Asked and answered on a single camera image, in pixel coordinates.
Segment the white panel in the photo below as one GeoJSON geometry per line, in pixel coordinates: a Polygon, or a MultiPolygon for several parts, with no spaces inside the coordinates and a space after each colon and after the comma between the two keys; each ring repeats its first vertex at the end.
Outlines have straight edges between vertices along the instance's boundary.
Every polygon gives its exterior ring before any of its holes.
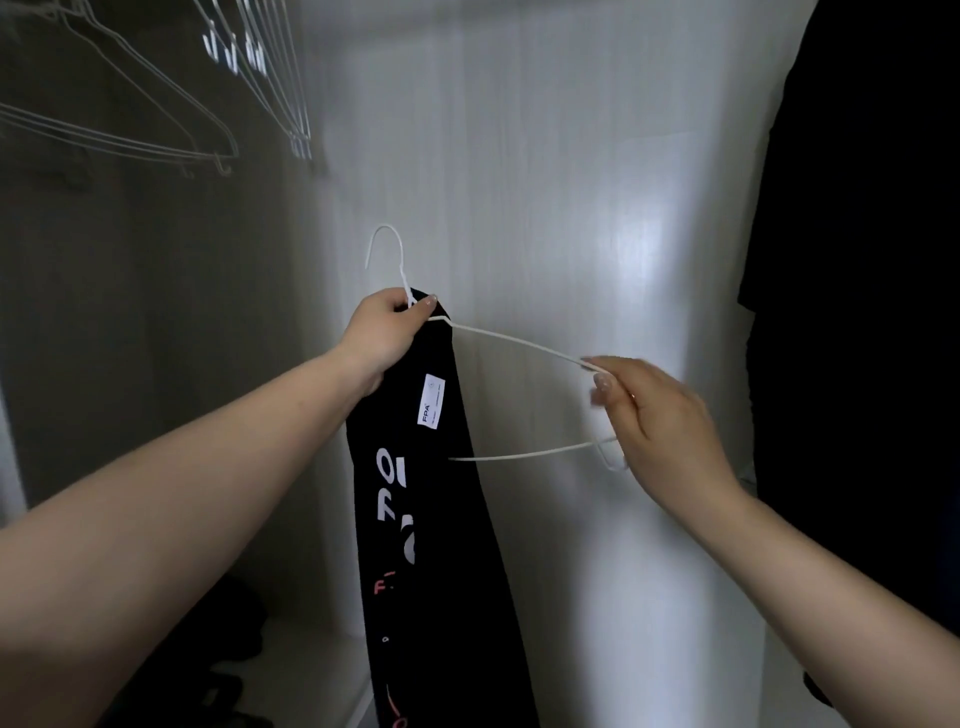
{"type": "Polygon", "coordinates": [[[760,728],[847,728],[847,721],[809,693],[804,669],[769,629],[763,658],[760,728]]]}
{"type": "MultiPolygon", "coordinates": [[[[537,4],[354,28],[332,50],[329,29],[308,26],[327,169],[305,201],[320,240],[303,274],[323,290],[325,328],[398,284],[388,234],[363,271],[367,237],[390,222],[410,281],[454,319],[652,359],[703,393],[743,465],[736,286],[765,132],[812,5],[537,4]]],[[[455,339],[478,454],[606,432],[575,368],[455,339]]],[[[329,452],[341,463],[327,472],[348,477],[343,442],[329,452]]],[[[756,725],[762,620],[629,476],[580,452],[481,477],[544,725],[756,725]]],[[[342,510],[324,515],[347,544],[340,486],[342,510]]],[[[359,595],[339,599],[355,629],[359,595]]]]}

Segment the closet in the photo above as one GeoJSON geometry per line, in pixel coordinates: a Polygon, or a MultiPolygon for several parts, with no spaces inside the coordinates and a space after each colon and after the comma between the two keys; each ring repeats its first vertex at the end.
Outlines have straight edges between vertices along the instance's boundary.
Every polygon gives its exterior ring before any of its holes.
{"type": "MultiPolygon", "coordinates": [[[[89,6],[208,113],[70,21],[154,103],[27,5],[0,0],[0,109],[156,147],[120,157],[0,113],[0,517],[335,344],[399,284],[385,240],[364,270],[380,223],[455,320],[650,358],[748,465],[735,291],[813,0],[270,0],[296,49],[289,116],[234,2],[237,61],[213,3],[89,6]]],[[[574,367],[454,340],[478,455],[610,434],[574,367]]],[[[628,473],[585,449],[480,475],[543,726],[761,724],[762,618],[628,473]]],[[[280,728],[363,704],[351,489],[341,432],[233,570],[271,615],[242,705],[280,728]]]]}

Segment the wire hanger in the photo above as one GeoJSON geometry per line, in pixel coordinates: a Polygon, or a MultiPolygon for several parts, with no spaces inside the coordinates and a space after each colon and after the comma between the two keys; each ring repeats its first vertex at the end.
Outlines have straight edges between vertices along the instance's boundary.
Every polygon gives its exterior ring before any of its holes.
{"type": "Polygon", "coordinates": [[[202,38],[207,54],[217,61],[217,49],[223,47],[229,58],[229,69],[247,85],[253,98],[286,134],[294,155],[311,159],[306,95],[285,0],[280,0],[280,7],[276,0],[236,0],[248,47],[256,48],[255,52],[248,53],[238,52],[238,35],[230,27],[219,0],[211,0],[212,14],[204,9],[201,0],[193,2],[206,24],[207,30],[202,38]],[[223,33],[218,29],[218,21],[223,33]],[[258,75],[266,82],[266,90],[257,80],[258,75]]]}
{"type": "MultiPolygon", "coordinates": [[[[400,279],[403,281],[403,291],[406,293],[406,296],[407,296],[407,304],[412,307],[417,302],[417,300],[414,298],[413,291],[410,288],[410,283],[407,282],[407,275],[403,270],[403,239],[400,237],[400,233],[396,231],[396,228],[393,225],[388,225],[388,224],[380,225],[376,228],[376,230],[373,231],[373,235],[370,236],[370,245],[367,246],[367,261],[364,264],[364,270],[370,267],[370,257],[371,257],[371,253],[373,252],[373,241],[376,239],[376,234],[382,230],[390,230],[396,236],[396,243],[400,248],[400,266],[399,266],[400,279]]],[[[533,342],[530,342],[530,341],[518,339],[515,336],[508,336],[505,333],[497,333],[496,331],[487,331],[482,328],[474,328],[474,327],[465,326],[463,324],[457,324],[451,321],[447,316],[431,316],[429,319],[427,319],[427,321],[428,322],[441,321],[447,324],[448,326],[450,326],[451,328],[458,328],[462,331],[469,331],[470,333],[478,333],[483,336],[491,336],[496,339],[503,339],[504,341],[509,341],[514,344],[530,347],[531,349],[536,349],[539,352],[548,353],[551,356],[556,356],[560,359],[565,359],[566,361],[572,362],[577,366],[583,367],[585,369],[590,369],[598,374],[611,376],[610,372],[608,372],[607,370],[601,369],[600,367],[594,364],[590,364],[588,361],[584,361],[583,359],[578,359],[574,356],[570,356],[569,354],[556,352],[552,349],[548,349],[545,346],[541,346],[540,344],[534,344],[533,342]]],[[[454,460],[456,462],[462,462],[462,463],[484,463],[484,462],[495,462],[500,460],[524,460],[528,457],[542,457],[544,455],[555,455],[560,452],[570,452],[572,450],[577,450],[577,449],[596,448],[597,452],[600,453],[600,457],[603,460],[604,465],[607,467],[607,470],[613,471],[615,473],[620,473],[622,471],[627,470],[627,465],[624,463],[621,466],[611,462],[611,460],[607,457],[607,454],[604,452],[604,449],[603,449],[604,445],[608,445],[609,443],[613,443],[613,442],[616,442],[616,438],[608,437],[603,440],[591,440],[588,443],[580,443],[579,445],[567,445],[562,448],[539,450],[537,452],[524,452],[518,455],[494,455],[494,456],[488,456],[488,457],[451,457],[450,460],[454,460]]]]}
{"type": "Polygon", "coordinates": [[[182,87],[177,85],[160,69],[150,63],[146,58],[140,55],[127,40],[111,28],[103,25],[93,11],[89,0],[52,0],[42,3],[24,3],[14,0],[3,0],[4,13],[13,17],[36,17],[48,22],[62,22],[64,27],[72,35],[79,37],[84,42],[91,45],[97,54],[106,61],[124,80],[130,83],[136,90],[157,107],[164,116],[170,119],[187,137],[189,148],[169,147],[163,144],[155,144],[139,139],[133,139],[116,134],[99,132],[77,124],[71,124],[61,121],[41,113],[21,109],[10,104],[0,102],[0,121],[18,129],[23,129],[41,136],[56,139],[68,144],[73,144],[85,149],[106,152],[118,157],[144,159],[148,161],[164,162],[178,164],[186,172],[185,165],[201,161],[212,161],[220,174],[226,176],[231,173],[231,169],[225,164],[225,160],[239,157],[239,148],[229,127],[224,124],[212,111],[197,101],[193,96],[187,93],[182,87]],[[137,63],[146,68],[150,73],[160,79],[165,85],[173,89],[181,98],[196,108],[200,113],[212,121],[227,138],[229,151],[225,153],[202,152],[200,151],[194,136],[181,124],[181,122],[150,93],[138,85],[127,73],[119,68],[100,48],[100,46],[91,38],[84,36],[71,20],[81,20],[114,40],[117,45],[137,63]]]}

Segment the hanger hook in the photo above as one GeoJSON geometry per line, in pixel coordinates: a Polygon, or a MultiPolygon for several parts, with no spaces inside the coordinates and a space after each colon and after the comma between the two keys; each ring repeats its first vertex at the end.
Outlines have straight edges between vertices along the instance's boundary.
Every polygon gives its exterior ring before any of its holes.
{"type": "Polygon", "coordinates": [[[363,269],[367,270],[370,268],[370,255],[373,252],[373,240],[376,239],[376,234],[382,230],[393,231],[396,235],[396,242],[400,246],[400,280],[403,281],[403,291],[407,294],[407,305],[411,308],[414,307],[414,304],[417,302],[417,299],[414,298],[413,291],[410,290],[410,283],[407,282],[407,274],[403,272],[403,238],[400,237],[400,233],[396,231],[396,228],[393,225],[380,225],[373,235],[370,236],[370,245],[367,246],[367,262],[364,263],[363,269]]]}

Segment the white tag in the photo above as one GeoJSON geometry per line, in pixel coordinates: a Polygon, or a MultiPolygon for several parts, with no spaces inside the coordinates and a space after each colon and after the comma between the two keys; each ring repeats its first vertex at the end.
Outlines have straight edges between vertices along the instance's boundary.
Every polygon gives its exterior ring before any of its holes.
{"type": "Polygon", "coordinates": [[[440,411],[444,408],[444,382],[438,376],[427,375],[423,382],[423,394],[420,395],[420,411],[417,424],[437,429],[440,423],[440,411]]]}

